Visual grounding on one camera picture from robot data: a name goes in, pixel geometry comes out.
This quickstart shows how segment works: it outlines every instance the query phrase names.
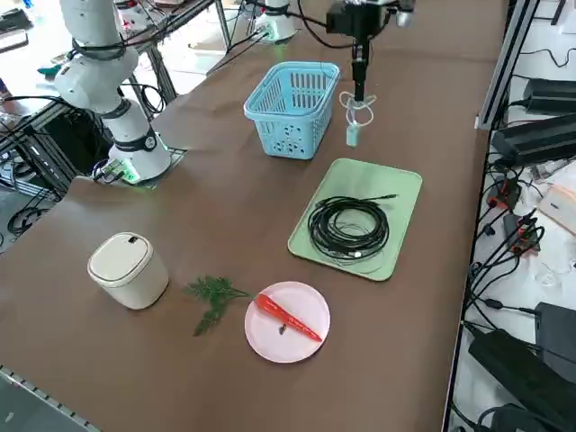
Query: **coiled cable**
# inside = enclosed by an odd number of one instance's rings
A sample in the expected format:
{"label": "coiled cable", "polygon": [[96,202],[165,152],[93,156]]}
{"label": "coiled cable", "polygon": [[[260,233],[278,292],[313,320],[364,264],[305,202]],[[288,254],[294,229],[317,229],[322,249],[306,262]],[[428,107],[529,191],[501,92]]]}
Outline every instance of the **coiled cable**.
{"label": "coiled cable", "polygon": [[[333,196],[318,202],[308,218],[310,241],[322,255],[332,259],[356,261],[373,257],[386,246],[390,236],[388,218],[377,201],[397,196],[365,199]],[[342,221],[343,214],[350,211],[368,215],[373,228]]]}

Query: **red toy carrot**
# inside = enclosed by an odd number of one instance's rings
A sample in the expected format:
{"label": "red toy carrot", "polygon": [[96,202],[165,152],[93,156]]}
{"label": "red toy carrot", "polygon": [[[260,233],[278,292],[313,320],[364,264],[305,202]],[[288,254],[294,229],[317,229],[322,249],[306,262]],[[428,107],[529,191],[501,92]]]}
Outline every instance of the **red toy carrot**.
{"label": "red toy carrot", "polygon": [[272,300],[265,294],[259,294],[254,299],[254,304],[262,311],[272,315],[277,320],[280,320],[288,327],[292,327],[296,331],[301,332],[312,340],[317,342],[322,342],[320,336],[314,333],[310,328],[308,328],[304,323],[293,317],[286,310],[282,309],[278,303]]}

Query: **plate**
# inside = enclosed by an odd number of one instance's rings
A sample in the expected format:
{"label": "plate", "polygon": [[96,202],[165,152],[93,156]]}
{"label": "plate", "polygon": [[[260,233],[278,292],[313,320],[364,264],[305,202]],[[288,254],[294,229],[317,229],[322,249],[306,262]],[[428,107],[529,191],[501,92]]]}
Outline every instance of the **plate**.
{"label": "plate", "polygon": [[300,282],[275,283],[260,294],[266,294],[315,331],[322,342],[316,342],[290,327],[281,334],[282,322],[251,302],[244,318],[244,330],[248,343],[258,354],[271,362],[294,363],[310,357],[322,346],[330,328],[330,310],[322,294]]}

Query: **green tray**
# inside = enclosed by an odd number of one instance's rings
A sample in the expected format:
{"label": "green tray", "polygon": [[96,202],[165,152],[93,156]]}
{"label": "green tray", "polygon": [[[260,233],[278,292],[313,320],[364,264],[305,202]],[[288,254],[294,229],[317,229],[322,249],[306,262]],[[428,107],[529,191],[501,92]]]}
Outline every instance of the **green tray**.
{"label": "green tray", "polygon": [[[288,249],[297,257],[373,281],[385,281],[392,276],[396,266],[421,186],[422,177],[410,171],[353,159],[337,159],[332,163],[306,207],[306,211],[298,221],[296,229],[288,240]],[[398,194],[398,197],[381,202],[382,209],[386,212],[390,223],[390,237],[380,253],[353,264],[342,263],[322,255],[312,245],[308,232],[308,217],[318,201],[335,195],[371,198],[386,194]],[[363,226],[368,230],[374,225],[369,216],[359,211],[347,211],[342,214],[341,220]]]}

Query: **blue plastic basket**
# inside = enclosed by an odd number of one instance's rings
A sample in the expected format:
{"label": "blue plastic basket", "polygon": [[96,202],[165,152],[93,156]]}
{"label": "blue plastic basket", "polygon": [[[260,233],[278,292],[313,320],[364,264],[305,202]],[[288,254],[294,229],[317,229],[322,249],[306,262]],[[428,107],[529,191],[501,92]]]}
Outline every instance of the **blue plastic basket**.
{"label": "blue plastic basket", "polygon": [[332,116],[340,69],[332,63],[286,61],[272,67],[244,103],[266,154],[311,159]]}

